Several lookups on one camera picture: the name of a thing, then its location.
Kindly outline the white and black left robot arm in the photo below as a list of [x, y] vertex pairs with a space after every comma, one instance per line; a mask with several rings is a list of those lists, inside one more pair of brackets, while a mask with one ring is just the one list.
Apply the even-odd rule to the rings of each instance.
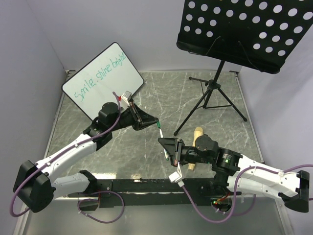
[[20, 166], [11, 203], [19, 198], [28, 210], [40, 212], [51, 201], [67, 194], [81, 192], [86, 197], [93, 196], [97, 179], [90, 172], [81, 170], [67, 177], [61, 174], [105, 146], [112, 139], [113, 131], [129, 126], [139, 131], [158, 121], [132, 101], [105, 103], [91, 125], [68, 146], [36, 163], [26, 161]]

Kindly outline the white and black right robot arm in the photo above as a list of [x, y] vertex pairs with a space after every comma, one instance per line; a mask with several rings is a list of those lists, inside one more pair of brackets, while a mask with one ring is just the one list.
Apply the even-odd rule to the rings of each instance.
[[293, 211], [309, 211], [310, 175], [306, 171], [283, 171], [258, 163], [238, 152], [219, 147], [208, 135], [196, 138], [194, 146], [187, 146], [178, 138], [158, 138], [169, 155], [170, 164], [177, 168], [169, 176], [172, 183], [182, 185], [181, 166], [189, 163], [211, 165], [215, 177], [207, 186], [219, 195], [228, 192], [252, 193], [281, 199]]

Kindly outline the white whiteboard with black frame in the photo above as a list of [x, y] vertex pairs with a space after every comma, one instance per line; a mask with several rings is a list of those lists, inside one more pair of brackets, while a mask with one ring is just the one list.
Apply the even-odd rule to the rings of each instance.
[[121, 46], [114, 42], [62, 85], [62, 91], [91, 120], [103, 104], [116, 102], [113, 93], [135, 94], [144, 79]]

